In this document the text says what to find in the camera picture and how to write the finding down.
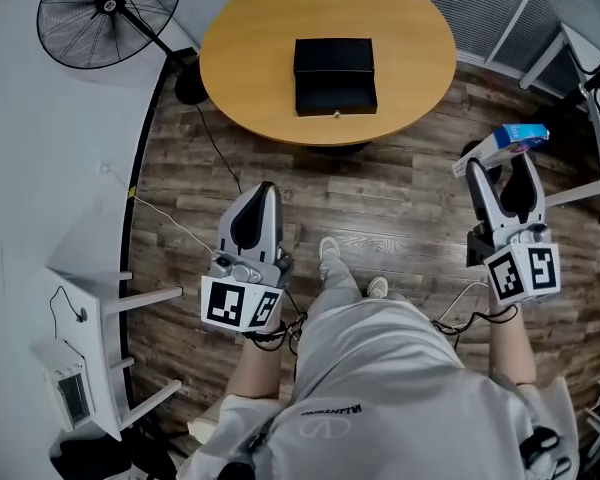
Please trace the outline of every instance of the black box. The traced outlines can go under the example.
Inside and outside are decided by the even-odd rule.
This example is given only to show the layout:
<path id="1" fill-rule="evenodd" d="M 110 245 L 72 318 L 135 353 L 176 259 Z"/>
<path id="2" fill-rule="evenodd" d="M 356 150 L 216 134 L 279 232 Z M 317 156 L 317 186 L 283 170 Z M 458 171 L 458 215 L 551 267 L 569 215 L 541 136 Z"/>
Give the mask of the black box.
<path id="1" fill-rule="evenodd" d="M 293 73 L 299 116 L 378 109 L 371 39 L 296 39 Z"/>

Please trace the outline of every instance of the table leg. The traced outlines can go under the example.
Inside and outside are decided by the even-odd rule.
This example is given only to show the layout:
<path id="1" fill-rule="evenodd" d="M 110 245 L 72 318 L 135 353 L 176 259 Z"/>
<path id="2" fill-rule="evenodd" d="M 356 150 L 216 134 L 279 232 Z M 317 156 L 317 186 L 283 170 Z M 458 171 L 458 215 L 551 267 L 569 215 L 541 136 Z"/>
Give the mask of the table leg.
<path id="1" fill-rule="evenodd" d="M 158 391 L 155 395 L 150 398 L 147 398 L 140 405 L 134 407 L 125 415 L 120 417 L 120 430 L 124 430 L 132 423 L 136 422 L 140 418 L 142 418 L 149 411 L 155 409 L 158 405 L 164 402 L 167 398 L 173 395 L 176 391 L 178 391 L 182 387 L 182 382 L 179 380 L 172 380 L 163 387 L 160 391 Z"/>
<path id="2" fill-rule="evenodd" d="M 150 293 L 141 293 L 140 295 L 132 295 L 131 297 L 123 297 L 122 299 L 107 301 L 102 304 L 102 316 L 115 315 L 130 309 L 156 304 L 163 300 L 173 299 L 182 295 L 182 288 L 169 288 L 166 290 L 156 290 Z"/>
<path id="3" fill-rule="evenodd" d="M 520 87 L 522 89 L 528 89 L 529 86 L 535 81 L 540 73 L 542 73 L 549 63 L 556 58 L 556 55 L 560 53 L 562 47 L 565 45 L 564 36 L 562 31 L 558 33 L 558 37 L 553 40 L 553 43 L 549 45 L 549 48 L 540 56 L 536 63 L 531 67 L 529 72 L 522 77 L 520 80 Z"/>
<path id="4" fill-rule="evenodd" d="M 585 197 L 597 196 L 598 194 L 600 194 L 600 180 L 588 183 L 587 185 L 582 185 L 581 187 L 572 188 L 571 190 L 551 194 L 546 198 L 546 206 L 556 206 L 558 204 L 584 199 Z"/>
<path id="5" fill-rule="evenodd" d="M 109 366 L 109 371 L 111 371 L 111 372 L 122 371 L 125 368 L 129 368 L 130 366 L 133 366 L 133 364 L 135 362 L 136 362 L 136 360 L 133 357 L 125 357 L 121 361 L 118 361 L 117 363 L 114 363 L 111 366 Z"/>

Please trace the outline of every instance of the electric fan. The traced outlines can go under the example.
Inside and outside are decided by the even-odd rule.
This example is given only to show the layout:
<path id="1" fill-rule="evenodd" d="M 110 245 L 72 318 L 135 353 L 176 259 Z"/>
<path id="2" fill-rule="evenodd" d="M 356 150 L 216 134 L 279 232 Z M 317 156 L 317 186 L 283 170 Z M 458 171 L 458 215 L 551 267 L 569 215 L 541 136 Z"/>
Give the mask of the electric fan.
<path id="1" fill-rule="evenodd" d="M 98 69 L 122 62 L 154 42 L 182 68 L 176 95 L 194 104 L 208 97 L 200 66 L 185 64 L 158 34 L 178 0 L 41 0 L 38 37 L 59 63 L 76 69 Z"/>

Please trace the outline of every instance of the shirt logo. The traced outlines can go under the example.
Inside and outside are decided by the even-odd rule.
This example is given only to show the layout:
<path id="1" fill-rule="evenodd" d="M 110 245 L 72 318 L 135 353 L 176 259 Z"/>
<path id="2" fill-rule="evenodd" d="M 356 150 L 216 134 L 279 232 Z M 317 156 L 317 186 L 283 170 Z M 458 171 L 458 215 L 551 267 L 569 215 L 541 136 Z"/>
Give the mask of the shirt logo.
<path id="1" fill-rule="evenodd" d="M 305 411 L 300 416 L 311 416 L 312 414 L 356 414 L 362 412 L 362 406 L 360 404 L 352 405 L 350 407 L 343 407 L 342 409 L 319 409 L 317 411 Z"/>
<path id="2" fill-rule="evenodd" d="M 351 430 L 351 422 L 342 416 L 314 416 L 302 422 L 300 435 L 309 439 L 340 439 Z"/>

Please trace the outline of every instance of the wrist strap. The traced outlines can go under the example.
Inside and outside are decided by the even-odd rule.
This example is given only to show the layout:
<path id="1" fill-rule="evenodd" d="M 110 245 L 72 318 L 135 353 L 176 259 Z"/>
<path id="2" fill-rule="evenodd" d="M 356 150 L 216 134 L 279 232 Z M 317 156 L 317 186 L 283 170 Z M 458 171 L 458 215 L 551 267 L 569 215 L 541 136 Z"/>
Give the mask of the wrist strap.
<path id="1" fill-rule="evenodd" d="M 278 338 L 287 334 L 287 326 L 284 322 L 280 322 L 280 326 L 276 331 L 269 334 L 261 334 L 257 331 L 243 332 L 242 335 L 251 341 L 257 341 L 259 343 L 267 343 L 269 341 L 275 341 Z"/>

